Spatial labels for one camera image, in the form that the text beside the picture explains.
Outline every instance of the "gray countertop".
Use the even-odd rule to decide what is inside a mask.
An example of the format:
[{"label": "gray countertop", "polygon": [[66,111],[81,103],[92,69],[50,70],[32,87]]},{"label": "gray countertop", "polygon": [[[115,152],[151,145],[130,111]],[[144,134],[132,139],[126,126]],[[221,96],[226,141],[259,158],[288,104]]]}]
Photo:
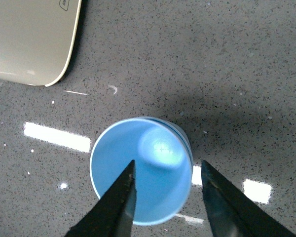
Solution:
[{"label": "gray countertop", "polygon": [[[98,200],[96,139],[137,116],[179,125],[195,166],[206,159],[242,191],[267,184],[257,204],[296,234],[296,0],[89,1],[81,34],[56,85],[0,81],[0,237],[63,236]],[[26,136],[26,123],[90,149]],[[178,216],[133,236],[212,236],[201,192],[193,184]]]}]

